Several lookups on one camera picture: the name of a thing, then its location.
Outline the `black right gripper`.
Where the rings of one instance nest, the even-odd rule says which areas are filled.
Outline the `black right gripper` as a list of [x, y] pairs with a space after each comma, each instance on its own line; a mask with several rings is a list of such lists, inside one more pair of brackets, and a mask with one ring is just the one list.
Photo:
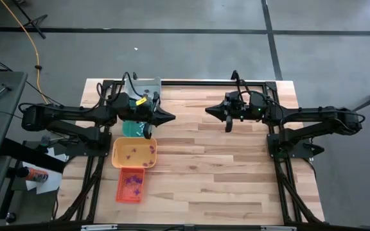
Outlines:
[[233, 120], [238, 119], [243, 122], [246, 115], [246, 103], [243, 100], [242, 92], [233, 91], [225, 94], [224, 101], [218, 105], [205, 108], [206, 113], [226, 121], [225, 131], [231, 132], [233, 129]]

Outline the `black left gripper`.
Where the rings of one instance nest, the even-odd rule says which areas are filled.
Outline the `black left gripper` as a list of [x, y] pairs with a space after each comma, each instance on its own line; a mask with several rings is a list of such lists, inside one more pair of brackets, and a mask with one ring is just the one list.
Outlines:
[[[141, 99], [130, 98], [130, 115], [129, 119], [136, 122], [144, 122], [143, 135], [144, 138], [150, 139], [152, 137], [152, 118], [157, 105], [160, 103], [160, 95], [154, 92], [152, 97], [143, 96]], [[163, 110], [157, 109], [157, 125], [160, 126], [164, 123], [175, 120], [175, 115]]]

